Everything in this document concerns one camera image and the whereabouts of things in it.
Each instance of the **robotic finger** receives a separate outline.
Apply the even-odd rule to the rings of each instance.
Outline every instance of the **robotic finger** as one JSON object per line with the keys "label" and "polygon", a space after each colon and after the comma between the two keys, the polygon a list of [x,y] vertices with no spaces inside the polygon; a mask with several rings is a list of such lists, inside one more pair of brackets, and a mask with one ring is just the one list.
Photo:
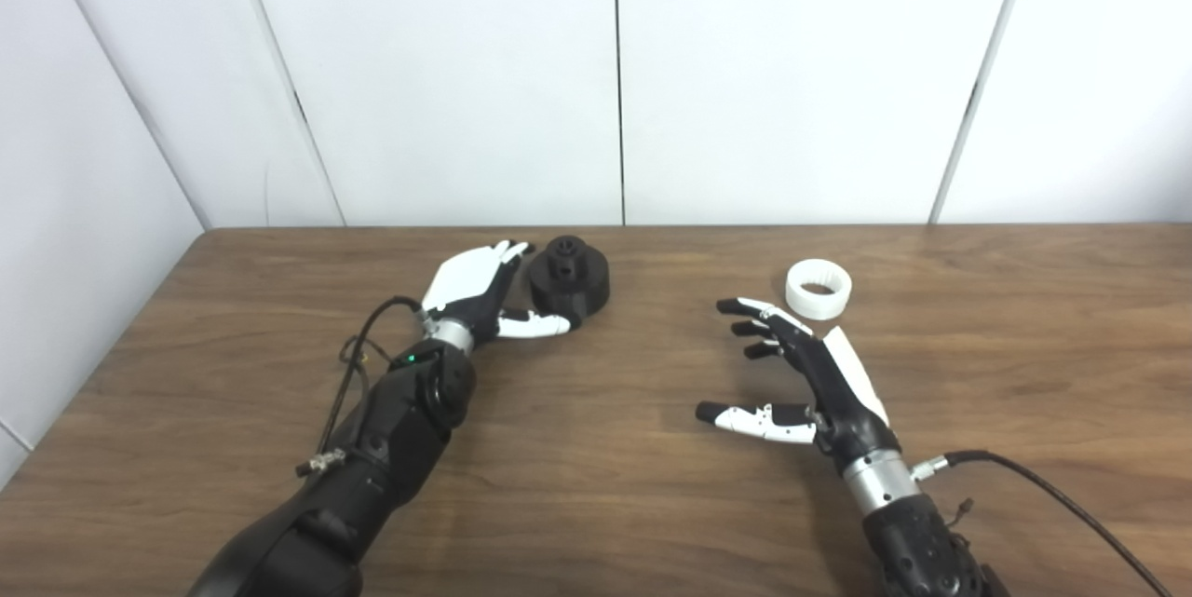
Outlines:
{"label": "robotic finger", "polygon": [[541,316],[520,309],[503,309],[497,318],[497,335],[502,338],[541,338],[570,330],[571,321],[563,316]]}
{"label": "robotic finger", "polygon": [[741,352],[746,360],[760,360],[762,356],[782,355],[782,347],[774,338],[766,338],[757,343],[750,343]]}
{"label": "robotic finger", "polygon": [[766,403],[752,411],[727,403],[701,402],[695,417],[720,429],[780,443],[812,443],[815,423],[807,403]]}
{"label": "robotic finger", "polygon": [[501,256],[502,265],[508,265],[508,262],[514,261],[514,259],[521,257],[523,254],[534,253],[534,244],[514,243],[514,241],[502,241],[497,245],[493,245],[492,249]]}
{"label": "robotic finger", "polygon": [[746,297],[732,297],[731,299],[720,299],[716,303],[716,311],[724,313],[725,316],[743,316],[745,318],[753,318],[753,321],[760,322],[760,324],[769,327],[774,334],[787,332],[788,330],[800,330],[806,335],[811,335],[812,330],[808,325],[802,324],[791,313],[787,313],[783,309],[778,309],[775,304],[766,304],[763,300],[746,299]]}
{"label": "robotic finger", "polygon": [[733,335],[758,335],[762,338],[774,338],[770,325],[762,321],[733,322]]}

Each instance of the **black finger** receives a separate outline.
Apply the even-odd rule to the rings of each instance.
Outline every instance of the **black finger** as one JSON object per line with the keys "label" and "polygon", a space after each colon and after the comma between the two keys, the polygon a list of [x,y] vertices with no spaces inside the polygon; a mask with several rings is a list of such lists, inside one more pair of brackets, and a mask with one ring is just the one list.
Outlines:
{"label": "black finger", "polygon": [[745,299],[745,297],[732,297],[732,299],[720,299],[716,303],[716,311],[726,316],[745,316],[746,318],[758,318],[762,311],[770,307],[770,304],[762,300]]}
{"label": "black finger", "polygon": [[774,334],[770,327],[757,321],[733,322],[732,329],[734,335],[760,335],[765,338],[771,338]]}
{"label": "black finger", "polygon": [[771,403],[770,419],[778,427],[806,425],[812,422],[807,403]]}
{"label": "black finger", "polygon": [[753,343],[752,346],[746,346],[743,352],[745,352],[745,356],[750,360],[760,360],[762,356],[778,355],[782,350],[778,348],[777,343],[766,343],[763,341]]}

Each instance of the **fingertip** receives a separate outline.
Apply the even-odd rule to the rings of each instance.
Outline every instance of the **fingertip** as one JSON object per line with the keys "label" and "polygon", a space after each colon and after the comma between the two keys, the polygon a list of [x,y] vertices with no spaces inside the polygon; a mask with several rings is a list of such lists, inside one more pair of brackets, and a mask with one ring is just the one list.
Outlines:
{"label": "fingertip", "polygon": [[727,411],[728,409],[730,406],[727,405],[727,403],[701,402],[695,408],[695,418],[697,418],[700,422],[714,425],[716,423],[716,418],[719,418],[720,415],[724,413],[724,411]]}

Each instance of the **white ring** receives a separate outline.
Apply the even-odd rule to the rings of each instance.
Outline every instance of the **white ring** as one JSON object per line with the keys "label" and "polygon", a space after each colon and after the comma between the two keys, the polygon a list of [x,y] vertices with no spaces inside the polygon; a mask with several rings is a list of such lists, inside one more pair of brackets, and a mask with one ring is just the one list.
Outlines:
{"label": "white ring", "polygon": [[[815,294],[805,284],[818,284],[832,294]],[[791,311],[808,321],[831,321],[844,312],[852,292],[852,279],[848,270],[827,259],[803,259],[787,272],[787,304]]]}

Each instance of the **wooden table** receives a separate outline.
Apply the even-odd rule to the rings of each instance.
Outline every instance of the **wooden table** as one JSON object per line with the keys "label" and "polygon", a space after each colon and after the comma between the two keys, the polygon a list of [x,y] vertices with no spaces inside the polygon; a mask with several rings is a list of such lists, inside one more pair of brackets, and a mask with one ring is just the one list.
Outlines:
{"label": "wooden table", "polygon": [[[200,237],[0,493],[0,595],[185,593],[298,485],[340,343],[379,300],[421,294],[459,250],[558,232]],[[780,360],[744,360],[713,309],[778,300],[805,257],[852,274],[840,322],[908,460],[1017,458],[1192,593],[1192,228],[579,234],[611,262],[608,307],[565,337],[477,352],[468,419],[372,548],[366,595],[877,595],[828,460],[693,417],[701,399],[808,399]],[[374,334],[395,350],[416,337],[404,318]],[[1008,471],[926,487],[945,511],[975,498],[960,530],[1016,597],[1148,593]]]}

